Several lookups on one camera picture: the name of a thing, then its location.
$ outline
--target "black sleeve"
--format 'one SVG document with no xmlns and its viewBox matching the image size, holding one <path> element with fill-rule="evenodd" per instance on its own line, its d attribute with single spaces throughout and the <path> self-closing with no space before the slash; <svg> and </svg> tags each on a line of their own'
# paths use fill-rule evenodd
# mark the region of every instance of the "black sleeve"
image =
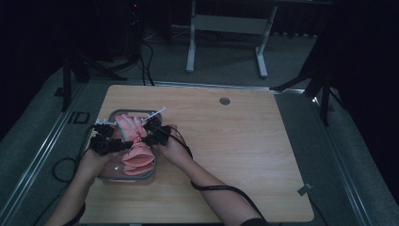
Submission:
<svg viewBox="0 0 399 226">
<path fill-rule="evenodd" d="M 80 208 L 79 213 L 77 213 L 77 215 L 71 219 L 68 223 L 64 224 L 64 226 L 73 226 L 73 224 L 79 222 L 79 219 L 83 216 L 83 214 L 85 214 L 85 210 L 86 210 L 86 203 L 83 203 L 82 208 Z"/>
<path fill-rule="evenodd" d="M 270 224 L 267 223 L 267 221 L 261 218 L 252 218 L 241 224 L 241 226 L 269 226 L 269 225 Z"/>
</svg>

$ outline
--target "metal frame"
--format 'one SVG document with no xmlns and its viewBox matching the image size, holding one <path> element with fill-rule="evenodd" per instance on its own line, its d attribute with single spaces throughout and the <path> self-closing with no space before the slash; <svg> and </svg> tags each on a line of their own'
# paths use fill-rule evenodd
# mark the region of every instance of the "metal frame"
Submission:
<svg viewBox="0 0 399 226">
<path fill-rule="evenodd" d="M 188 73 L 194 71 L 194 62 L 196 54 L 196 30 L 211 30 L 222 32 L 246 33 L 254 35 L 262 35 L 261 45 L 255 48 L 255 55 L 258 61 L 259 74 L 261 78 L 267 77 L 267 69 L 264 63 L 264 47 L 270 35 L 278 7 L 273 6 L 269 18 L 252 19 L 252 18 L 236 18 L 224 16 L 210 16 L 196 14 L 196 0 L 192 0 L 191 6 L 191 25 L 190 25 L 190 46 L 188 48 L 187 65 L 185 70 Z"/>
</svg>

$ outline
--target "clear plastic tray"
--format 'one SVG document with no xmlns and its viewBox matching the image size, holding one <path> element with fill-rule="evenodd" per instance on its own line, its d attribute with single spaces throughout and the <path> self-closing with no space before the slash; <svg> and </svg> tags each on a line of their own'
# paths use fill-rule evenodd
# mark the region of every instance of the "clear plastic tray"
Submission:
<svg viewBox="0 0 399 226">
<path fill-rule="evenodd" d="M 147 117 L 149 114 L 155 112 L 154 110 L 137 110 L 137 109 L 118 109 L 111 113 L 109 116 L 109 121 L 115 121 L 115 117 L 121 114 L 128 114 L 130 117 Z M 162 121 L 161 114 L 157 114 L 156 116 L 160 121 Z M 120 133 L 120 129 L 118 126 L 115 126 L 114 136 L 112 138 L 121 138 L 123 137 Z M 124 163 L 121 161 L 123 155 L 128 150 L 120 151 L 117 153 L 116 158 L 112 159 L 104 168 L 104 171 L 99 175 L 99 178 L 104 179 L 109 183 L 127 183 L 132 185 L 148 185 L 150 184 L 155 177 L 155 169 L 158 159 L 158 153 L 156 150 L 152 149 L 152 153 L 154 155 L 153 168 L 150 171 L 138 174 L 138 175 L 127 175 L 123 172 Z"/>
</svg>

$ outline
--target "black cable on floor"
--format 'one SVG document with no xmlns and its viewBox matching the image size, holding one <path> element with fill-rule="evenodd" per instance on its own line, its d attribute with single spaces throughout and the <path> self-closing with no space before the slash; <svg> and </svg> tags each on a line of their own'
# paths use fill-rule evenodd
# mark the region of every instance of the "black cable on floor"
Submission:
<svg viewBox="0 0 399 226">
<path fill-rule="evenodd" d="M 75 174 L 76 171 L 77 171 L 77 167 L 79 166 L 80 160 L 82 159 L 82 156 L 83 156 L 83 155 L 86 153 L 86 151 L 87 151 L 87 150 L 85 150 L 85 151 L 83 152 L 83 150 L 84 150 L 84 148 L 85 148 L 86 140 L 87 140 L 87 137 L 88 137 L 88 133 L 91 131 L 92 128 L 93 128 L 93 125 L 90 125 L 90 127 L 86 130 L 85 135 L 83 136 L 82 143 L 81 143 L 81 145 L 80 145 L 79 153 L 78 153 L 78 155 L 77 155 L 75 158 L 66 157 L 66 158 L 63 158 L 63 159 L 61 159 L 61 160 L 58 160 L 58 161 L 53 165 L 53 167 L 52 167 L 52 174 L 53 174 L 54 178 L 55 178 L 56 180 L 58 180 L 59 182 L 66 183 L 66 184 L 58 191 L 58 193 L 56 194 L 56 196 L 55 196 L 55 197 L 47 204 L 47 206 L 41 211 L 40 215 L 36 218 L 36 220 L 35 220 L 35 222 L 32 224 L 32 226 L 35 226 L 35 225 L 37 225 L 37 224 L 39 223 L 39 221 L 40 221 L 40 219 L 43 217 L 43 215 L 44 215 L 44 214 L 48 211 L 48 209 L 61 197 L 62 193 L 64 193 L 64 191 L 65 191 L 65 190 L 67 189 L 67 187 L 70 185 L 70 183 L 71 183 L 71 181 L 72 181 L 72 179 L 73 179 L 73 176 L 74 176 L 74 174 Z M 65 162 L 65 161 L 72 161 L 72 162 L 73 162 L 73 173 L 72 173 L 71 179 L 69 179 L 69 180 L 61 179 L 60 177 L 58 177 L 58 176 L 56 175 L 56 167 L 57 167 L 59 164 L 61 164 L 62 162 Z"/>
</svg>

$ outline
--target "hand-mounted device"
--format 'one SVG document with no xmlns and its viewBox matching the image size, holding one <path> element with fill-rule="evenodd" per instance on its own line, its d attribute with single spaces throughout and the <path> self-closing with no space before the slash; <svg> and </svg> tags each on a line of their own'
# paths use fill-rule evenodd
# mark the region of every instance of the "hand-mounted device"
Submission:
<svg viewBox="0 0 399 226">
<path fill-rule="evenodd" d="M 162 122 L 157 117 L 154 117 L 163 110 L 165 110 L 165 107 L 149 115 L 147 118 L 142 119 L 143 128 L 147 132 L 147 136 L 142 138 L 142 141 L 149 146 L 158 143 L 166 146 L 168 143 L 170 127 L 167 125 L 162 126 Z M 88 144 L 89 148 L 94 149 L 96 153 L 105 155 L 108 153 L 117 153 L 132 147 L 133 141 L 122 142 L 120 138 L 111 138 L 115 132 L 115 128 L 112 127 L 112 125 L 115 125 L 115 123 L 109 121 L 97 121 L 96 123 L 97 124 L 94 125 L 94 131 L 98 134 L 92 137 Z"/>
</svg>

